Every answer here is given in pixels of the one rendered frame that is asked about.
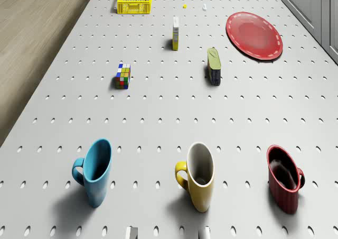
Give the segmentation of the white cabinet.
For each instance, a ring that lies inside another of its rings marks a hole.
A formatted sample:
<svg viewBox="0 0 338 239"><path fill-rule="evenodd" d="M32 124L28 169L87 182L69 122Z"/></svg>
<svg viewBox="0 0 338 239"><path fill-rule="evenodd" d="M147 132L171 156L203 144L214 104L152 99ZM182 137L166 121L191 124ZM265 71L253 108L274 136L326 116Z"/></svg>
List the white cabinet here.
<svg viewBox="0 0 338 239"><path fill-rule="evenodd" d="M281 0L338 65L338 0Z"/></svg>

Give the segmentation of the blue mug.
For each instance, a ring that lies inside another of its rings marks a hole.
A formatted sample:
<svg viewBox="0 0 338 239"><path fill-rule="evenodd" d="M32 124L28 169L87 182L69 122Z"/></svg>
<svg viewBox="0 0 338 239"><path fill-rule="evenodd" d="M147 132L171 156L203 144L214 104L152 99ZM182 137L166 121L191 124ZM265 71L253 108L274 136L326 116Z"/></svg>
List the blue mug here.
<svg viewBox="0 0 338 239"><path fill-rule="evenodd" d="M100 206L106 196L111 163L110 142L98 139L86 156L77 158L72 166L72 176L85 187L89 205L93 208Z"/></svg>

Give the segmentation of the white and yellow carton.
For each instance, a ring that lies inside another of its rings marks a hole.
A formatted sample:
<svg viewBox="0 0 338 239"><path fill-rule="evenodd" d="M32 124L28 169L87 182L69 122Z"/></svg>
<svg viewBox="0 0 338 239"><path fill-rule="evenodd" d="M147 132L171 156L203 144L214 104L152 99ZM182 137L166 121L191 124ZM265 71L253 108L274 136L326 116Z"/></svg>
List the white and yellow carton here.
<svg viewBox="0 0 338 239"><path fill-rule="evenodd" d="M173 37L172 37L172 49L177 51L179 48L179 18L173 17Z"/></svg>

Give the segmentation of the red plate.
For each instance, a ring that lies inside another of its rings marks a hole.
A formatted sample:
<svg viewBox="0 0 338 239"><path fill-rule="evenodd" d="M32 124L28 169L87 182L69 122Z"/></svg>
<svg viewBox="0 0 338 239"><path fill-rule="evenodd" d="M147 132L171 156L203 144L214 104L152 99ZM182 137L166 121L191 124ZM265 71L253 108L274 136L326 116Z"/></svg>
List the red plate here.
<svg viewBox="0 0 338 239"><path fill-rule="evenodd" d="M230 15L226 32L243 53L259 60L274 60L283 52L283 42L275 27L264 18L249 12Z"/></svg>

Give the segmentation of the flat-sided can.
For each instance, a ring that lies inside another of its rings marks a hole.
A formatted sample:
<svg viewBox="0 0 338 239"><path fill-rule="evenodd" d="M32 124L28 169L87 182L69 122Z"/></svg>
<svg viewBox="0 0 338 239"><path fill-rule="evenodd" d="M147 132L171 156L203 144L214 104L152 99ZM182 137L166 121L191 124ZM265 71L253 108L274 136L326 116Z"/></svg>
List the flat-sided can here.
<svg viewBox="0 0 338 239"><path fill-rule="evenodd" d="M208 48L207 55L210 82L214 86L219 86L221 82L221 62L218 51L215 48Z"/></svg>

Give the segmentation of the red mug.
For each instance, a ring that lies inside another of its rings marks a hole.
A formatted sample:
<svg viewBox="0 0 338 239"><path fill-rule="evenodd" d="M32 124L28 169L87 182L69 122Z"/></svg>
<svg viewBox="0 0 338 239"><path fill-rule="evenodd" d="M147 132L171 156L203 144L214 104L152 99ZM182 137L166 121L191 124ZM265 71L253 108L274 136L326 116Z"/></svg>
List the red mug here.
<svg viewBox="0 0 338 239"><path fill-rule="evenodd" d="M271 145L268 148L267 164L269 189L275 202L285 213L296 213L298 192L305 184L303 171L279 145Z"/></svg>

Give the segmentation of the yellow mug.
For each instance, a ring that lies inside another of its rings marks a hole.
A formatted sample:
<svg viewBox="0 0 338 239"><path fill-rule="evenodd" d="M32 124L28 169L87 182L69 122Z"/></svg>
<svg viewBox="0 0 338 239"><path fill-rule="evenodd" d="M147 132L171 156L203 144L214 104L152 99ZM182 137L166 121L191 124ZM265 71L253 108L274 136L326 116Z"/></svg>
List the yellow mug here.
<svg viewBox="0 0 338 239"><path fill-rule="evenodd" d="M201 213L211 204L215 165L209 148L202 142L193 143L187 153L187 160L175 166L178 184L191 197L194 207Z"/></svg>

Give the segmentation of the puzzle cube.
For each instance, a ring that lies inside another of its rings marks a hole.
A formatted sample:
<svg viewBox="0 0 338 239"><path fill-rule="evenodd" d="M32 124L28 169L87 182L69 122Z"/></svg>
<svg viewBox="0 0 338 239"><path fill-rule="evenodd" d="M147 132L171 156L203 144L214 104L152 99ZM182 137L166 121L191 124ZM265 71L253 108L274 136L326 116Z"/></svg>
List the puzzle cube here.
<svg viewBox="0 0 338 239"><path fill-rule="evenodd" d="M115 87L117 89L128 89L130 82L130 64L120 63L115 76Z"/></svg>

